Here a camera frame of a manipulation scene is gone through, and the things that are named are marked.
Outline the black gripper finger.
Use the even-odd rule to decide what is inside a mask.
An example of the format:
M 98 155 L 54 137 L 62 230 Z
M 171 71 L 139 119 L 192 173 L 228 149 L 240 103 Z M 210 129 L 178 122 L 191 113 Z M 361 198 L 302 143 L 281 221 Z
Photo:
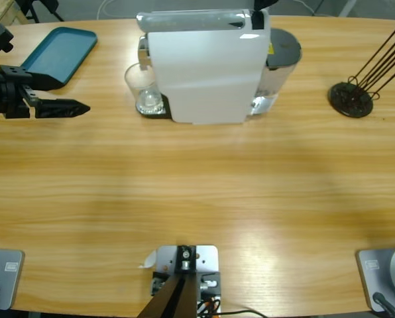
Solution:
M 253 9 L 255 11 L 260 11 L 276 4 L 277 2 L 278 0 L 254 0 Z

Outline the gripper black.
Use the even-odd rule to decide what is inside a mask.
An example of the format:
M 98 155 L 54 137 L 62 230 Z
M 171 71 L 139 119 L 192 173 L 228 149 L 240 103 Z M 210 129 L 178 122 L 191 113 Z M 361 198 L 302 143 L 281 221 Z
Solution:
M 34 90 L 50 91 L 66 84 L 48 74 L 28 73 L 21 67 L 0 65 L 0 114 L 4 118 L 30 117 L 29 106 L 23 101 L 25 85 Z M 36 119 L 72 118 L 91 109 L 74 99 L 41 99 L 34 108 Z

